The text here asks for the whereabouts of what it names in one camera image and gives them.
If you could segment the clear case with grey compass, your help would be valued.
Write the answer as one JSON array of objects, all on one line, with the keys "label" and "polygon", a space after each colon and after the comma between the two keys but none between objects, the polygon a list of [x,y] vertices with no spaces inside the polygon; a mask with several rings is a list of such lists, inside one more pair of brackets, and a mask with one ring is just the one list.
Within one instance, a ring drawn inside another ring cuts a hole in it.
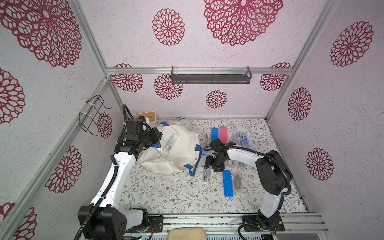
[{"label": "clear case with grey compass", "polygon": [[209,183],[211,180],[211,166],[210,166],[210,160],[212,159],[212,156],[207,156],[204,164],[204,171],[203,171],[203,182]]}]

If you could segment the clear case with metal compass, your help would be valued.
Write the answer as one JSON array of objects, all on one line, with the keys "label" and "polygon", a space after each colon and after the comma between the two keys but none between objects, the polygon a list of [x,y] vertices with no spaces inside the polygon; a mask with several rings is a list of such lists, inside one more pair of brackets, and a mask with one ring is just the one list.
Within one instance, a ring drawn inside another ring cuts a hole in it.
[{"label": "clear case with metal compass", "polygon": [[165,148],[164,148],[164,151],[169,153],[171,148],[173,147],[173,145],[175,144],[176,140],[178,138],[178,135],[177,134],[172,134],[171,135],[171,138],[169,139],[169,141],[167,142],[167,144],[165,145]]}]

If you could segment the long blue pencil case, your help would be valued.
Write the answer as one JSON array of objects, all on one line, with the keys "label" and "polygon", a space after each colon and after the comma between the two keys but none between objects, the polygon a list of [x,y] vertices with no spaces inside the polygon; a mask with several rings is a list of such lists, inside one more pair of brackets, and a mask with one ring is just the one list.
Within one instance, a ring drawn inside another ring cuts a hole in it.
[{"label": "long blue pencil case", "polygon": [[233,180],[230,171],[223,171],[223,187],[224,187],[224,196],[226,198],[234,197],[233,189]]}]

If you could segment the blue plastic box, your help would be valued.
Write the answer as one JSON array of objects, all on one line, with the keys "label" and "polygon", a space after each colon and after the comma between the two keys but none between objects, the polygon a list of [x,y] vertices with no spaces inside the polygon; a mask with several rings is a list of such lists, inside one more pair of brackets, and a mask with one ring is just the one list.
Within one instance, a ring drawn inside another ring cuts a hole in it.
[{"label": "blue plastic box", "polygon": [[220,132],[218,128],[212,128],[211,130],[211,141],[214,141],[219,138]]}]

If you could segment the small clear case pink item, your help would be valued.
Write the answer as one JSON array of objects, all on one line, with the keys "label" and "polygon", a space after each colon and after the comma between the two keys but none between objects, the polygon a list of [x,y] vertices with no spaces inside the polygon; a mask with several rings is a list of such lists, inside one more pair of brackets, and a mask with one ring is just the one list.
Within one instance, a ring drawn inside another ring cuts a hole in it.
[{"label": "small clear case pink item", "polygon": [[206,143],[206,145],[209,145],[210,142],[211,142],[211,136],[209,134],[205,134],[205,143]]}]

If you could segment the white canvas cartoon tote bag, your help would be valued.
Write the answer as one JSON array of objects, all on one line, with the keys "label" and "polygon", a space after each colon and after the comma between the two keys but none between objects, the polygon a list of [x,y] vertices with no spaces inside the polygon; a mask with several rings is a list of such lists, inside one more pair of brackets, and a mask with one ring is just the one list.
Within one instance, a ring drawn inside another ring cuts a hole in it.
[{"label": "white canvas cartoon tote bag", "polygon": [[[176,122],[163,121],[159,123],[157,129],[163,134],[160,142],[142,151],[138,162],[155,174],[171,174],[186,170],[189,176],[194,177],[203,151],[199,135]],[[172,134],[177,134],[178,138],[167,153],[164,148]]]}]

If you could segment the clear case with green item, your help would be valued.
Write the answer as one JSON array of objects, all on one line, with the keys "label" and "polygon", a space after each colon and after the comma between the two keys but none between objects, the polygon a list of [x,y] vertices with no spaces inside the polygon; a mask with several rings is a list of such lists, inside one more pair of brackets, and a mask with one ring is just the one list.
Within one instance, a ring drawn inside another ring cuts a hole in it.
[{"label": "clear case with green item", "polygon": [[243,180],[241,173],[236,172],[234,174],[234,190],[236,192],[241,192],[243,186]]}]

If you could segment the pink plastic pencil case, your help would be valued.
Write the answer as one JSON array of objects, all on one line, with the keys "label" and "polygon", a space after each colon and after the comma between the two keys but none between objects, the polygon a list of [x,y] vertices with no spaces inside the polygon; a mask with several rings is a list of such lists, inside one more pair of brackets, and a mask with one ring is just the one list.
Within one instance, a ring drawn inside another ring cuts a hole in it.
[{"label": "pink plastic pencil case", "polygon": [[220,140],[224,143],[228,143],[228,128],[227,127],[221,127],[220,128]]}]

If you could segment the clear plastic compass set case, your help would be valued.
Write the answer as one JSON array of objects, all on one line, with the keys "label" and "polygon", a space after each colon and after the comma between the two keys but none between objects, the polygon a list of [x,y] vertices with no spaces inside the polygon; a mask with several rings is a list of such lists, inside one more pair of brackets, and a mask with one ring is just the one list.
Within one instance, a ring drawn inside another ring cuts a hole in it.
[{"label": "clear plastic compass set case", "polygon": [[234,143],[235,145],[240,145],[240,134],[239,132],[235,131],[232,133],[232,138],[231,138],[231,142]]}]

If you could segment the clear case with blue compass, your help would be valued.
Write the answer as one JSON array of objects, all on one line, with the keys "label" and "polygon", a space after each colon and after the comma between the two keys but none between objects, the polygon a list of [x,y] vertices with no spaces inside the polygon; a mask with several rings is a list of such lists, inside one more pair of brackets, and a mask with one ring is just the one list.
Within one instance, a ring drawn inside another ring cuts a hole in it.
[{"label": "clear case with blue compass", "polygon": [[240,143],[243,148],[247,148],[247,149],[250,148],[247,134],[244,132],[240,132]]}]

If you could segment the clear case with pink pens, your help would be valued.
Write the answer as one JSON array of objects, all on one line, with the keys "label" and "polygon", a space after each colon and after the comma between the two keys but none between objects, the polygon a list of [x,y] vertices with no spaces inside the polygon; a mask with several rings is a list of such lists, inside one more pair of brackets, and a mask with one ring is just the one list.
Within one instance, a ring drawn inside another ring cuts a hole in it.
[{"label": "clear case with pink pens", "polygon": [[239,162],[239,161],[235,161],[235,160],[227,160],[225,162],[225,167],[228,167],[228,168],[235,168],[235,167],[238,167],[238,168],[245,168],[247,165],[244,164],[243,162]]}]

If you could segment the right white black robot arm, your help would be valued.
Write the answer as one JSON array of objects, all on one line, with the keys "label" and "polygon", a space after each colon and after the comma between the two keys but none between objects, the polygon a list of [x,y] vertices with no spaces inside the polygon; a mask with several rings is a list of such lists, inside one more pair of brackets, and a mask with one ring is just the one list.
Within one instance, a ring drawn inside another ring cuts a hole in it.
[{"label": "right white black robot arm", "polygon": [[242,230],[258,229],[261,231],[273,230],[277,232],[282,225],[279,223],[280,211],[285,196],[291,194],[291,180],[293,175],[280,154],[276,151],[261,153],[234,143],[223,143],[215,139],[204,151],[212,151],[212,155],[206,157],[206,162],[215,172],[223,173],[224,194],[227,198],[234,196],[232,176],[225,170],[225,162],[229,160],[238,161],[255,167],[258,172],[260,183],[264,189],[264,198],[255,219],[250,222],[244,221],[238,227],[238,235],[244,240]]}]

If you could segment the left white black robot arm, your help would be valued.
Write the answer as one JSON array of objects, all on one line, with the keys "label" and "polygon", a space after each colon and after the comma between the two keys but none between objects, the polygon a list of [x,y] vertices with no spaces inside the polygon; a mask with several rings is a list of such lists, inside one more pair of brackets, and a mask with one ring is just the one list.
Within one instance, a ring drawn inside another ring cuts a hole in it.
[{"label": "left white black robot arm", "polygon": [[149,227],[148,211],[131,208],[123,214],[119,210],[119,197],[139,154],[158,145],[162,133],[151,128],[144,116],[135,119],[127,105],[122,108],[123,129],[111,155],[111,168],[91,203],[81,206],[78,211],[80,228],[75,234],[76,240],[81,237],[87,240],[121,240],[129,230],[144,232]]}]

